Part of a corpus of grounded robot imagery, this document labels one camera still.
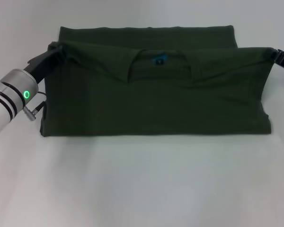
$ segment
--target white table surface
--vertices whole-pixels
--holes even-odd
[[[60,26],[224,25],[239,47],[284,50],[284,0],[0,0],[0,78]],[[284,227],[279,66],[263,105],[272,135],[42,138],[41,113],[20,113],[0,134],[0,227]]]

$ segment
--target green led light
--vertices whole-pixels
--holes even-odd
[[[24,98],[28,99],[29,96],[30,96],[29,91],[25,91],[25,92],[23,93],[23,96],[24,96]]]

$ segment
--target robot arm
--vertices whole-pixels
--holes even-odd
[[[38,93],[38,83],[65,59],[62,47],[47,51],[31,59],[24,70],[12,70],[0,80],[0,131]]]

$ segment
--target dark green shirt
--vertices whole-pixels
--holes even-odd
[[[60,45],[43,136],[271,132],[261,94],[274,50],[237,48],[231,26],[62,27],[49,48]]]

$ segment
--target folded shirt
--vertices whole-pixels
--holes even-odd
[[[43,136],[268,134],[272,48],[233,27],[61,28],[66,62],[45,79]]]

